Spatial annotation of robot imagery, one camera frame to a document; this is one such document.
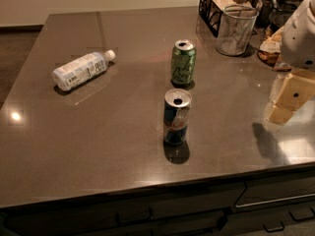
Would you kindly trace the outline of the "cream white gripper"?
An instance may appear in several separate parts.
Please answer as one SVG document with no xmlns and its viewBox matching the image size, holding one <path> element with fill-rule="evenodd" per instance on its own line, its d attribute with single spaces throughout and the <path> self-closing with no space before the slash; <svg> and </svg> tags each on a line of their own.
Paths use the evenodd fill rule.
<svg viewBox="0 0 315 236">
<path fill-rule="evenodd" d="M 266 119 L 274 124 L 285 124 L 315 94 L 315 72 L 294 69 L 283 78 L 278 76 L 266 107 Z"/>
</svg>

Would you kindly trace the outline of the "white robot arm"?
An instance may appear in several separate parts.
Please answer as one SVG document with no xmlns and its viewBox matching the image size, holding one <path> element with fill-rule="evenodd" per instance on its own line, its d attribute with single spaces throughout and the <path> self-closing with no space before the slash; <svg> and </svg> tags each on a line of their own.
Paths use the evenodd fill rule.
<svg viewBox="0 0 315 236">
<path fill-rule="evenodd" d="M 281 56 L 292 70 L 274 80 L 266 119 L 278 125 L 315 94 L 315 0 L 303 0 L 283 27 Z"/>
</svg>

